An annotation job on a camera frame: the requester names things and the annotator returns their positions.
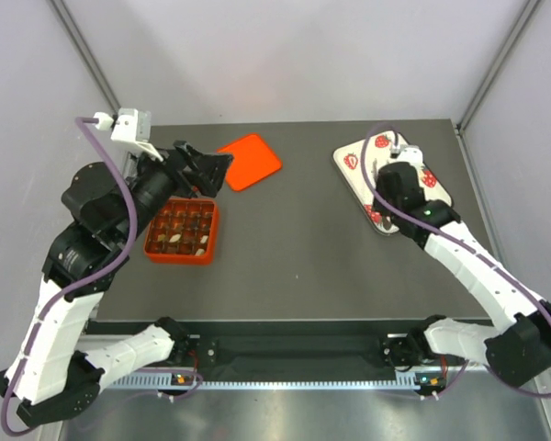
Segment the orange box lid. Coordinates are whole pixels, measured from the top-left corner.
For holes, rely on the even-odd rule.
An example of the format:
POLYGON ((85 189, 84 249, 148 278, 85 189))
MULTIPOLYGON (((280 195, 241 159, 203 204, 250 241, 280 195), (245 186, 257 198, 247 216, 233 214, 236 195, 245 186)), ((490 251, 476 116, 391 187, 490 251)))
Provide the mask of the orange box lid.
POLYGON ((226 182, 233 191, 244 189, 278 172, 282 161, 262 136, 251 133, 218 149, 233 158, 226 182))

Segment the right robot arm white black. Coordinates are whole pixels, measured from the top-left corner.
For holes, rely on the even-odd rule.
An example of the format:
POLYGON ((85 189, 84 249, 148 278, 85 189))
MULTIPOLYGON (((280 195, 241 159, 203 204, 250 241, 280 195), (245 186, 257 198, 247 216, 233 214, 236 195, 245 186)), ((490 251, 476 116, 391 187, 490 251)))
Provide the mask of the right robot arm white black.
POLYGON ((368 179, 375 210, 442 264, 491 320, 478 325, 432 316, 410 332, 412 356, 423 364, 458 356, 513 388, 551 368, 551 302, 513 277, 448 203, 427 199, 413 165, 374 167, 368 179))

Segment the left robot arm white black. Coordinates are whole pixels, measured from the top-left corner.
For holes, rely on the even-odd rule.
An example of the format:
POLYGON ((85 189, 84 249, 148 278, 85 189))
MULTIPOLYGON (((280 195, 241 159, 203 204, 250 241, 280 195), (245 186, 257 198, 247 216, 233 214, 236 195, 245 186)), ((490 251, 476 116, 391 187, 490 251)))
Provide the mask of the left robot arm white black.
POLYGON ((53 241, 42 268, 39 301, 14 364, 0 371, 0 395, 17 398, 28 427, 69 420, 118 379, 150 364, 189 356, 186 329, 163 317, 113 345, 80 351, 94 307, 128 262, 128 250, 172 197, 215 197, 232 163, 184 141, 160 159, 143 155, 133 177, 109 162, 82 167, 62 193, 72 223, 53 241))

